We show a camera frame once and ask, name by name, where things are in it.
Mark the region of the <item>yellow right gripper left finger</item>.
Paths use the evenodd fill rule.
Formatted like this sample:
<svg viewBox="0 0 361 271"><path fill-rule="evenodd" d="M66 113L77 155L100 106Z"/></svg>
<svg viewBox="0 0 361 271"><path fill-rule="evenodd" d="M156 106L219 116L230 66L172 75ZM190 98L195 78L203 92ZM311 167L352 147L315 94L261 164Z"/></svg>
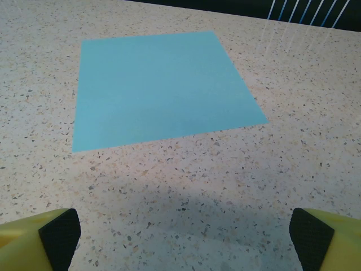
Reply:
<svg viewBox="0 0 361 271"><path fill-rule="evenodd" d="M74 208L1 224L1 270L68 270L80 236Z"/></svg>

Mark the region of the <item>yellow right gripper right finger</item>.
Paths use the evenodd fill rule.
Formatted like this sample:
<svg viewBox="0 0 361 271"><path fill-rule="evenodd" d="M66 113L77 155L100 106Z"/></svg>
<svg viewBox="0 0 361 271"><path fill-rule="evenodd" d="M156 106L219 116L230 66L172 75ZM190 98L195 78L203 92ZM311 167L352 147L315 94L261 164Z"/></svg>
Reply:
<svg viewBox="0 0 361 271"><path fill-rule="evenodd" d="M360 270L360 220L295 208L289 233L303 270Z"/></svg>

